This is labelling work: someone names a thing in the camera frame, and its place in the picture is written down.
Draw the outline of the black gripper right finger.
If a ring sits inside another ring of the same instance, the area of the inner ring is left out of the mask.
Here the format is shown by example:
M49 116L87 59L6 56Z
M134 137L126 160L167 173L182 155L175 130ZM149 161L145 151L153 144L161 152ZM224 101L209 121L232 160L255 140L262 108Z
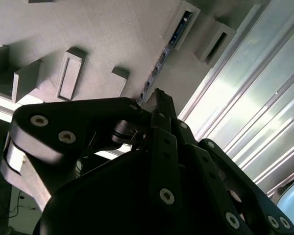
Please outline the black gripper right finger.
M294 235L294 225L212 140L196 141L178 120L185 165L207 197L206 231L218 235Z

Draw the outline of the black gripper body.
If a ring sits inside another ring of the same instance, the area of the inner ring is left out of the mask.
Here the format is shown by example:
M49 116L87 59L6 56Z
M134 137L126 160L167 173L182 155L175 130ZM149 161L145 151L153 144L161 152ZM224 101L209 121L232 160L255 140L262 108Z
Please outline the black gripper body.
M47 203L36 235L235 235L212 208L203 185L179 167L182 207L176 214L149 195L151 159L127 153L74 180Z

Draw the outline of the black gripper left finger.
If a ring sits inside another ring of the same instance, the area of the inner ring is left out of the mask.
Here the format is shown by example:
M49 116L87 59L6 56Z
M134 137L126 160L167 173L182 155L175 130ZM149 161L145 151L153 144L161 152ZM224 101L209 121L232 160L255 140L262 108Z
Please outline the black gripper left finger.
M7 137L1 172L41 210L180 196L172 98L156 89L145 107L130 98L25 105Z

